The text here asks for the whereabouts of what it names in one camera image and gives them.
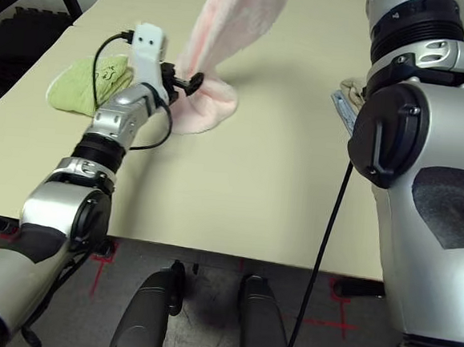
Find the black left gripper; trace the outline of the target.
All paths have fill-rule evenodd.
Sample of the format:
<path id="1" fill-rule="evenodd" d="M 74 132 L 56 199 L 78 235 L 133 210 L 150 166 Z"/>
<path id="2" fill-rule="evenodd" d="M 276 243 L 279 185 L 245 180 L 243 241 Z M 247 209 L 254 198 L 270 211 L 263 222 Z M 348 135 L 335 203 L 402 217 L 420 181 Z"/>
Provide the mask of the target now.
<path id="1" fill-rule="evenodd" d="M 204 81 L 203 72 L 196 73 L 189 80 L 176 78 L 175 66 L 173 63 L 162 62 L 161 74 L 163 87 L 169 98 L 169 104 L 179 99 L 176 87 L 181 88 L 186 96 L 190 96 L 200 89 Z"/>

